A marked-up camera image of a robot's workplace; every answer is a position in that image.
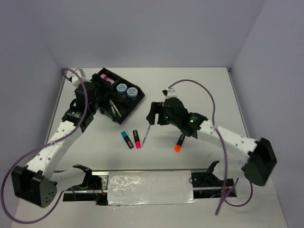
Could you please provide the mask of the yellow pen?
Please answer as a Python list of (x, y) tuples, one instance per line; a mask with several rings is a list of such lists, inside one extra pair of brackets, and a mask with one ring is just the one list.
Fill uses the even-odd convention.
[(112, 102), (112, 105), (113, 105), (114, 109), (115, 109), (116, 112), (118, 113), (118, 115), (119, 115), (120, 117), (122, 117), (122, 115), (120, 114), (120, 112), (119, 112), (118, 108), (116, 107), (116, 105), (114, 104), (114, 102), (113, 102), (113, 101), (111, 101), (111, 102)]

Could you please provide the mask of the pink cap glue bottle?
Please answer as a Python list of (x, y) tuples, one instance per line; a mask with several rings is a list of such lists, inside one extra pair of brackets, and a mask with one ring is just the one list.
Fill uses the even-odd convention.
[(115, 80), (113, 80), (112, 78), (108, 77), (106, 74), (101, 74), (100, 77), (107, 82), (110, 82), (111, 84), (113, 84), (115, 82)]

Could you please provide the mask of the blue white pen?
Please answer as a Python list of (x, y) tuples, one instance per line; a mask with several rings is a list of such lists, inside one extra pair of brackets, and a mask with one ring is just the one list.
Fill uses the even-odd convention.
[(147, 128), (147, 130), (146, 130), (146, 133), (145, 133), (144, 138), (143, 138), (143, 141), (142, 141), (142, 147), (144, 146), (145, 141), (146, 141), (146, 139), (147, 139), (147, 137), (148, 137), (150, 128), (151, 128), (151, 125), (149, 125), (148, 128)]

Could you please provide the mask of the green white pen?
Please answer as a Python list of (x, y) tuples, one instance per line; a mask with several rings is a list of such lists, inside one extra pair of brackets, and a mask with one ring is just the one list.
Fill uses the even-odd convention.
[(109, 101), (109, 104), (110, 104), (110, 107), (111, 107), (111, 109), (112, 109), (112, 113), (113, 113), (113, 115), (115, 116), (114, 107), (113, 107), (113, 105), (112, 105), (111, 101)]

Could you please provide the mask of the blue tape roll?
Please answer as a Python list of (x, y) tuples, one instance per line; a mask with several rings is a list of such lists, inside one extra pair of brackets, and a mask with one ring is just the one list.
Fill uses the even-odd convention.
[(138, 97), (138, 89), (136, 87), (129, 87), (126, 91), (127, 97), (131, 102), (134, 102)]
[(124, 83), (120, 83), (116, 86), (117, 93), (120, 94), (120, 95), (126, 95), (127, 94), (127, 89), (128, 89), (128, 87)]

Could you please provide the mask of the pink highlighter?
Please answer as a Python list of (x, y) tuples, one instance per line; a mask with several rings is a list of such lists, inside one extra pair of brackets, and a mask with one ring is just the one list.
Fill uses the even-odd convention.
[(141, 142), (140, 142), (140, 138), (139, 138), (137, 130), (133, 130), (133, 138), (134, 138), (134, 142), (135, 142), (135, 147), (137, 149), (140, 149), (142, 146), (141, 146)]

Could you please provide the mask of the orange highlighter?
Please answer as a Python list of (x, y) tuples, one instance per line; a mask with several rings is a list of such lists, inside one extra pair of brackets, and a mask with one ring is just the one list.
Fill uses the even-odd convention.
[(175, 145), (175, 147), (174, 147), (174, 151), (175, 152), (180, 152), (182, 144), (184, 142), (184, 139), (185, 139), (185, 135), (181, 134), (180, 137), (179, 137), (179, 139), (178, 139), (178, 141), (177, 141), (177, 143), (176, 143), (176, 145)]

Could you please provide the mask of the blue highlighter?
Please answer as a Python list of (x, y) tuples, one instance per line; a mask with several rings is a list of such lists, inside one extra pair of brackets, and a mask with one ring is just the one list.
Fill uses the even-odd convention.
[(126, 142), (127, 146), (129, 147), (129, 149), (132, 149), (134, 147), (133, 143), (131, 142), (128, 134), (126, 131), (121, 132), (121, 135), (124, 139), (124, 141)]

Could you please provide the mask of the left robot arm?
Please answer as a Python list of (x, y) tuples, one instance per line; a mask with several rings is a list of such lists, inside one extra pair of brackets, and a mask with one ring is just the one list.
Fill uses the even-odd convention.
[(67, 171), (55, 172), (66, 152), (93, 121), (102, 98), (100, 85), (93, 79), (76, 79), (75, 76), (71, 79), (79, 84), (75, 89), (76, 97), (47, 146), (26, 165), (16, 166), (11, 171), (15, 196), (42, 208), (49, 206), (57, 193), (73, 186), (101, 190), (105, 182), (80, 164)]

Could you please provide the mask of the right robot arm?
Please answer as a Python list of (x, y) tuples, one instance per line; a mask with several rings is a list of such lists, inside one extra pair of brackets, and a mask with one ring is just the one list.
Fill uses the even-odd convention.
[(152, 102), (146, 117), (150, 125), (174, 125), (182, 134), (209, 142), (238, 157), (240, 168), (247, 180), (257, 186), (265, 186), (277, 164), (271, 142), (247, 138), (230, 130), (215, 126), (207, 117), (188, 112), (181, 100), (176, 97), (164, 102)]

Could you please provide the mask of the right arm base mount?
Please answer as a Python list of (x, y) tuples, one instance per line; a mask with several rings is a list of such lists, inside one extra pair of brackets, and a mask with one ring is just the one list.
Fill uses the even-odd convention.
[(219, 161), (214, 161), (205, 171), (192, 171), (189, 183), (192, 184), (194, 199), (220, 198), (222, 192), (228, 191), (233, 185), (233, 179), (227, 180), (223, 187), (223, 178), (214, 175), (215, 168), (219, 168)]

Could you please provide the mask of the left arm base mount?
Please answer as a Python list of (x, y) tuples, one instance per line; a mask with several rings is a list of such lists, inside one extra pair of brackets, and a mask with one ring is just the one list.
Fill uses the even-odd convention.
[(90, 168), (79, 164), (74, 165), (73, 168), (81, 170), (85, 177), (82, 183), (74, 185), (65, 191), (63, 201), (91, 201), (98, 206), (107, 206), (109, 174), (93, 172)]

